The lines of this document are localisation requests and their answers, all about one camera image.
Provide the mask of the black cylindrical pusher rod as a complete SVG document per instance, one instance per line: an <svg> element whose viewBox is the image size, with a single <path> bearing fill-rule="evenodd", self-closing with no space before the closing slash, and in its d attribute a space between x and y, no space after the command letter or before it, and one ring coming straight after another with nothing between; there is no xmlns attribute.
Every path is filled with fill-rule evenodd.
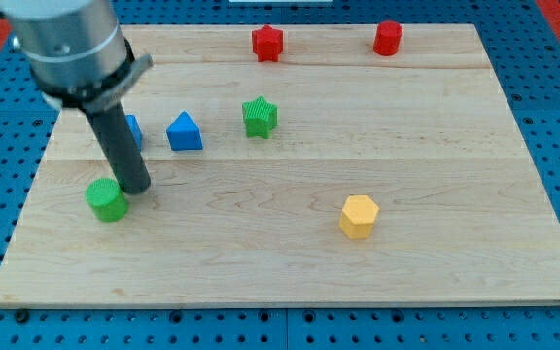
<svg viewBox="0 0 560 350"><path fill-rule="evenodd" d="M87 121L124 193L139 194L151 177L128 126L121 103L101 112L84 110Z"/></svg>

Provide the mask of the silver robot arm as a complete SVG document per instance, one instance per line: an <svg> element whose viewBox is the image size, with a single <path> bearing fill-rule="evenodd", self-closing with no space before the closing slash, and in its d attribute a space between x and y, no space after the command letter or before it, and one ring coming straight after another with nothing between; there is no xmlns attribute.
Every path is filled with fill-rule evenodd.
<svg viewBox="0 0 560 350"><path fill-rule="evenodd" d="M43 97L86 117L123 192L151 185L121 100L153 66L137 58L109 0L0 0Z"/></svg>

